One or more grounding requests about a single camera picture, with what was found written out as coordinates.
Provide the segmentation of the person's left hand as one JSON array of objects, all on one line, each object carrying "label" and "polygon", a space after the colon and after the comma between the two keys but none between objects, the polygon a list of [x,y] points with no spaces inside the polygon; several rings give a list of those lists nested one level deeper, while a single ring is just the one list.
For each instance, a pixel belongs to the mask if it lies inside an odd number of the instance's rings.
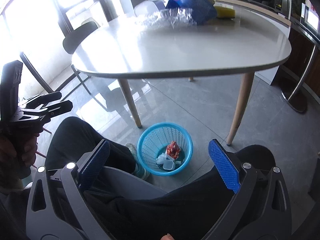
[{"label": "person's left hand", "polygon": [[35,163],[37,139],[39,133],[19,135],[13,144],[4,134],[1,134],[1,164],[12,167],[14,161],[21,160],[25,167]]}]

